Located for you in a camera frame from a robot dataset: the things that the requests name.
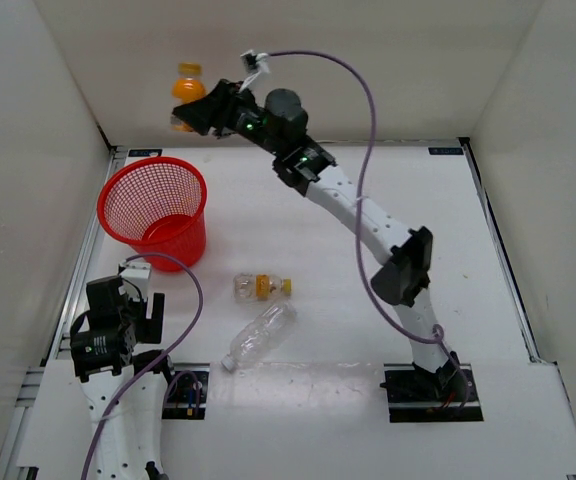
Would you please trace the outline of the orange juice bottle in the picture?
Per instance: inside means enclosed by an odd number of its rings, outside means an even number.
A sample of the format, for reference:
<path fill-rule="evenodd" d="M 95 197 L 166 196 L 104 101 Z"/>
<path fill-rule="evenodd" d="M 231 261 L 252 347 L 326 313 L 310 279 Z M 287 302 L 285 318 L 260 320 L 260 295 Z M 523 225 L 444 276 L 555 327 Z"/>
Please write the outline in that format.
<path fill-rule="evenodd" d="M 192 62 L 178 64 L 178 78 L 172 86 L 172 109 L 204 98 L 207 94 L 202 82 L 202 66 Z"/>

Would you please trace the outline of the clear bottle yellow label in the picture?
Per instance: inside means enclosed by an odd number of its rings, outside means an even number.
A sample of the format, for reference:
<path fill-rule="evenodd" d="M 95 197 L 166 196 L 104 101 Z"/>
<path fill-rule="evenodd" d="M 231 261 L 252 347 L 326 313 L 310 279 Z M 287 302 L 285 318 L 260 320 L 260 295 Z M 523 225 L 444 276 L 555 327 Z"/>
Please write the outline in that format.
<path fill-rule="evenodd" d="M 238 303 L 287 299 L 292 295 L 292 280 L 271 274 L 240 273 L 233 279 L 233 294 Z"/>

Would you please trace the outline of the clear plastic bottle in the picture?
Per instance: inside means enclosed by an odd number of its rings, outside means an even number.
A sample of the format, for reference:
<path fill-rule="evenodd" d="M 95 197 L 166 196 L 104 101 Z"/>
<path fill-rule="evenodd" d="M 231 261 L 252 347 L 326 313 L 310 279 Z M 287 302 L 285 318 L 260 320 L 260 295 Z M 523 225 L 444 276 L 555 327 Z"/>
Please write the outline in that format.
<path fill-rule="evenodd" d="M 234 372 L 260 362 L 290 336 L 296 324 L 296 311 L 288 301 L 270 305 L 236 335 L 221 366 Z"/>

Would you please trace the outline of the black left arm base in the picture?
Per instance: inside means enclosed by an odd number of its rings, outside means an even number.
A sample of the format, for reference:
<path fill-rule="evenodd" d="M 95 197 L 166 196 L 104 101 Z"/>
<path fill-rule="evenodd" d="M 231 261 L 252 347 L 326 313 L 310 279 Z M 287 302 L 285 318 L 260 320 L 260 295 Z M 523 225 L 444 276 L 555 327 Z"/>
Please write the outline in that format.
<path fill-rule="evenodd" d="M 209 393 L 209 365 L 180 365 L 173 380 L 175 383 L 166 393 L 162 419 L 204 420 Z"/>

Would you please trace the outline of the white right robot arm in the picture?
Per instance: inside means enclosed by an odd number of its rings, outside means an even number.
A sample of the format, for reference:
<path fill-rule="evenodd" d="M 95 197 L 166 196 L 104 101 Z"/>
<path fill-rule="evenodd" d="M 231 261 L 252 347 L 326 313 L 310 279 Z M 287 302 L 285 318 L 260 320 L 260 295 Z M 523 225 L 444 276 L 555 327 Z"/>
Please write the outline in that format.
<path fill-rule="evenodd" d="M 356 249 L 368 249 L 380 266 L 362 282 L 378 306 L 388 304 L 397 313 L 392 323 L 410 341 L 418 390 L 432 400 L 447 395 L 459 369 L 429 294 L 433 235 L 397 222 L 359 194 L 335 158 L 308 135 L 309 117 L 297 93 L 274 89 L 259 104 L 242 84 L 222 80 L 172 115 L 202 136 L 237 134 L 272 154 L 272 168 L 285 185 L 354 233 Z"/>

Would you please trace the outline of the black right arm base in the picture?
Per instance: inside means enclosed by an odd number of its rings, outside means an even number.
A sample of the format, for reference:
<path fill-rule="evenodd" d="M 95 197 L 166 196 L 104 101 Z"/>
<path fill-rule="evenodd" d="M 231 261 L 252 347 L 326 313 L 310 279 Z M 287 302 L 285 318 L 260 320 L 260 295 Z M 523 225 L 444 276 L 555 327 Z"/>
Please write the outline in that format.
<path fill-rule="evenodd" d="M 466 387 L 458 374 L 446 388 L 436 391 L 412 365 L 386 365 L 380 387 L 386 392 L 389 422 L 482 422 L 484 415 L 472 369 L 469 365 L 463 365 L 462 371 L 468 380 L 466 400 Z"/>

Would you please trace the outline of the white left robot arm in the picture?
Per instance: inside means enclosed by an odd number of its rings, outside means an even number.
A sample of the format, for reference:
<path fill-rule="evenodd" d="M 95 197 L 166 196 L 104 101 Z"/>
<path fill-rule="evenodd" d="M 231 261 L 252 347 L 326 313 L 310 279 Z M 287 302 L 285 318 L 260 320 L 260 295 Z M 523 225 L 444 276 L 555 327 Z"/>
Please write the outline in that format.
<path fill-rule="evenodd" d="M 92 440 L 84 479 L 164 479 L 164 400 L 178 377 L 158 349 L 165 297 L 150 295 L 147 273 L 89 282 L 87 309 L 70 327 L 74 372 L 87 402 Z"/>

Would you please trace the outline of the red mesh plastic bin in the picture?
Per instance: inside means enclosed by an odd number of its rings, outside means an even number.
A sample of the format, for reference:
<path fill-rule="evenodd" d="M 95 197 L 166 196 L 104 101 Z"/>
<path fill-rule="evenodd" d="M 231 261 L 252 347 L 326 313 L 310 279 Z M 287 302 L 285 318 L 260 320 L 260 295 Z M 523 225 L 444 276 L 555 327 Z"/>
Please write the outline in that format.
<path fill-rule="evenodd" d="M 190 163 L 166 156 L 138 160 L 103 186 L 97 218 L 114 240 L 144 254 L 163 272 L 181 270 L 169 255 L 191 267 L 207 242 L 204 211 L 207 185 Z"/>

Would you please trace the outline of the aluminium table frame rail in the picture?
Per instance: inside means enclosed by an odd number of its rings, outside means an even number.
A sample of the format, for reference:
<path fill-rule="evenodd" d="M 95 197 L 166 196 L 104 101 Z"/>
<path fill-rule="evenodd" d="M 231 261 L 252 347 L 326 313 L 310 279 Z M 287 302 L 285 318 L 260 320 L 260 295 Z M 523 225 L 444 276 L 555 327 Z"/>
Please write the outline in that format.
<path fill-rule="evenodd" d="M 21 430 L 18 396 L 27 371 L 48 355 L 65 308 L 75 304 L 73 279 L 84 268 L 94 209 L 121 146 L 25 161 L 0 222 L 0 478 L 12 465 Z"/>

